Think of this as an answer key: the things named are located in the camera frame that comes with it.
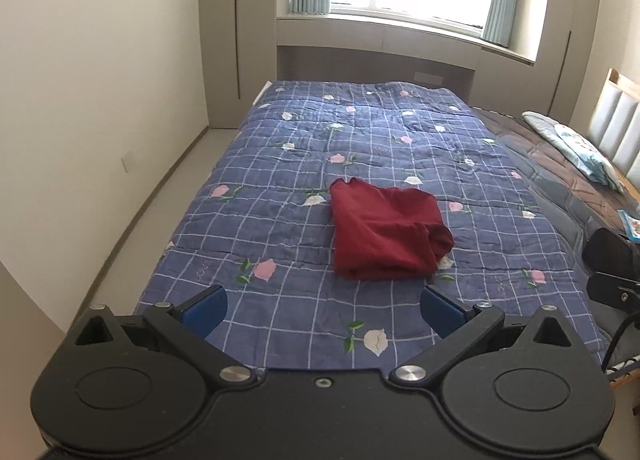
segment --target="window frame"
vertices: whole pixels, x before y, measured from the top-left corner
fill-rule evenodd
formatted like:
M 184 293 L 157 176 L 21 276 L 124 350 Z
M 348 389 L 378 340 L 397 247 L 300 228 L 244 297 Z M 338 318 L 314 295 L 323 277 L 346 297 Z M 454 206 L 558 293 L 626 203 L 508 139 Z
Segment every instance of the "window frame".
M 405 23 L 418 24 L 423 26 L 429 26 L 433 28 L 440 28 L 451 32 L 468 35 L 471 37 L 480 38 L 482 35 L 482 29 L 458 23 L 449 19 L 443 19 L 439 17 L 431 17 L 428 19 L 412 16 L 411 14 L 396 12 L 387 8 L 378 8 L 375 6 L 376 0 L 370 0 L 369 6 L 361 8 L 357 6 L 351 6 L 347 4 L 334 4 L 330 2 L 330 13 L 332 14 L 347 14 L 347 15 L 361 15 L 367 17 L 376 17 L 380 19 L 390 19 L 394 21 L 400 21 Z

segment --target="gray mattress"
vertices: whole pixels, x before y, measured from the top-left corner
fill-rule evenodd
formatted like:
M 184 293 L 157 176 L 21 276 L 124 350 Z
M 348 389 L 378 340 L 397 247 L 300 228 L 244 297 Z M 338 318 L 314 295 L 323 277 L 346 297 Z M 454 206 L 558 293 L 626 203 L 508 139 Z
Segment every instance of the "gray mattress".
M 533 133 L 524 120 L 479 108 L 472 110 L 494 133 L 495 140 L 507 149 L 518 171 L 528 179 L 530 192 L 558 231 L 572 259 L 578 284 L 586 289 L 590 271 L 582 261 L 582 247 L 598 228 L 617 228 L 612 226 L 617 220 L 611 218 L 611 212 L 627 207 L 623 203 L 625 200 L 597 185 L 593 186 L 595 194 L 587 191 L 591 184 L 583 183 L 575 167 Z M 589 306 L 602 335 L 610 341 L 626 314 L 591 300 Z M 631 326 L 620 340 L 611 364 L 636 358 L 639 354 L 640 331 Z

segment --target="baseboard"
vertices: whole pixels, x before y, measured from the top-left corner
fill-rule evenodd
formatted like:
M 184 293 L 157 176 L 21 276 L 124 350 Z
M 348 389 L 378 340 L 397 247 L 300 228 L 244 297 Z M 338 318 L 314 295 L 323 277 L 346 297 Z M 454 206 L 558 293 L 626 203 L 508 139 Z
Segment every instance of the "baseboard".
M 140 218 L 142 218 L 142 216 L 145 214 L 149 205 L 151 205 L 151 202 L 155 199 L 155 197 L 160 192 L 160 189 L 162 189 L 164 185 L 169 181 L 169 178 L 171 178 L 171 176 L 175 173 L 175 170 L 178 169 L 178 166 L 182 163 L 182 161 L 187 157 L 187 155 L 191 152 L 191 150 L 195 147 L 195 145 L 200 141 L 200 139 L 205 135 L 205 133 L 209 129 L 210 127 L 206 126 L 206 128 L 204 128 L 199 133 L 199 135 L 196 136 L 193 142 L 191 142 L 188 148 L 178 157 L 175 163 L 170 167 L 170 169 L 162 177 L 158 185 L 154 188 L 153 191 L 151 191 L 151 194 L 149 194 L 148 198 L 138 209 L 138 211 L 136 212 L 136 215 L 133 217 L 133 219 L 130 221 L 129 225 L 127 226 L 127 228 L 119 237 L 116 244 L 113 246 L 113 249 L 111 249 L 111 252 L 107 256 L 107 259 L 104 260 L 104 264 L 100 267 L 100 270 L 98 271 L 98 274 L 95 276 L 95 279 L 91 284 L 91 286 L 89 287 L 89 290 L 87 291 L 86 295 L 84 296 L 82 303 L 80 303 L 78 312 L 76 312 L 76 316 L 74 317 L 74 323 L 79 318 L 79 316 L 81 316 L 82 313 L 87 309 L 87 307 L 91 304 L 92 299 L 94 298 L 96 292 L 98 292 L 98 289 L 102 284 L 102 281 L 104 281 L 104 278 L 107 276 L 107 273 L 111 268 L 111 265 L 113 265 L 113 262 L 116 260 L 116 257 L 122 250 L 122 247 L 124 246 L 127 238 L 131 235 L 131 233 L 133 232 L 133 229 L 136 228 L 136 225 L 140 221 Z

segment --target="black robotic device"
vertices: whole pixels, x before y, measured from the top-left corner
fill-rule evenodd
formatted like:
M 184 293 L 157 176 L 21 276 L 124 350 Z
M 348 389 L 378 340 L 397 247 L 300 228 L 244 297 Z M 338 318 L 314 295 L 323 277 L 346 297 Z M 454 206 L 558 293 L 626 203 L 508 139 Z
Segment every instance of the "black robotic device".
M 260 375 L 204 341 L 226 293 L 141 316 L 92 305 L 31 395 L 45 460 L 605 458 L 607 379 L 551 305 L 530 318 L 425 288 L 444 339 L 391 371 Z

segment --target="black cable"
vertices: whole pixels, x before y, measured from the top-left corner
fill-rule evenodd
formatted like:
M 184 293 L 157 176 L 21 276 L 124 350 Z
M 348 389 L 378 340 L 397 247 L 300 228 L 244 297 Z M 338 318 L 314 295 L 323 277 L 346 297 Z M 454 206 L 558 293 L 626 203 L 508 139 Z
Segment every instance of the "black cable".
M 616 350 L 616 346 L 618 346 L 618 341 L 620 341 L 620 337 L 622 337 L 622 334 L 625 333 L 625 330 L 628 328 L 628 326 L 631 323 L 634 323 L 636 321 L 640 321 L 640 311 L 633 312 L 630 316 L 627 316 L 626 319 L 622 321 L 622 323 L 616 330 L 616 333 L 613 334 L 613 338 L 611 339 L 609 348 L 607 348 L 607 353 L 604 354 L 604 359 L 602 360 L 601 369 L 603 370 L 603 372 L 607 371 L 607 364 L 609 364 L 609 361 L 611 360 L 611 356 L 613 355 L 613 352 Z

